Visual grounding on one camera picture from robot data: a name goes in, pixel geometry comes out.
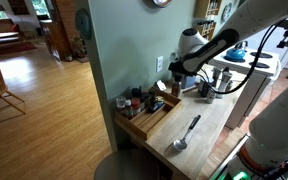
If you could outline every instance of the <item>wooden tray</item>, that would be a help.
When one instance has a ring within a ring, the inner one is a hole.
[[[168,93],[156,89],[156,95],[164,98],[164,105],[154,113],[146,108],[140,114],[129,120],[115,111],[115,121],[117,121],[117,123],[123,123],[123,125],[133,131],[136,135],[147,140],[181,105],[181,99]]]

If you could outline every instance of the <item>electrical outlet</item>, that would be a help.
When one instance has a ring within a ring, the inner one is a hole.
[[[156,58],[156,72],[160,72],[163,69],[163,56]]]

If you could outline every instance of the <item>metal spoon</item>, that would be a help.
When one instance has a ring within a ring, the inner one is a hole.
[[[183,151],[184,149],[187,148],[187,143],[186,143],[186,141],[185,141],[185,140],[186,140],[186,137],[187,137],[187,135],[191,132],[191,130],[195,127],[195,125],[197,124],[198,120],[200,120],[200,118],[201,118],[201,115],[198,115],[198,116],[196,116],[196,117],[194,118],[192,124],[191,124],[190,127],[188,128],[188,130],[187,130],[187,132],[185,133],[183,139],[177,139],[177,140],[175,140],[175,141],[173,142],[173,147],[174,147],[177,151],[181,152],[181,151]]]

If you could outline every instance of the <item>stool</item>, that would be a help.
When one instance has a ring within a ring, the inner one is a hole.
[[[114,152],[97,166],[94,180],[154,180],[159,179],[159,168],[153,157],[141,150]]]

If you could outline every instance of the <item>rug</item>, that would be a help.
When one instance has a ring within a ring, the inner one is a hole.
[[[37,49],[31,42],[18,42],[0,45],[0,55]]]

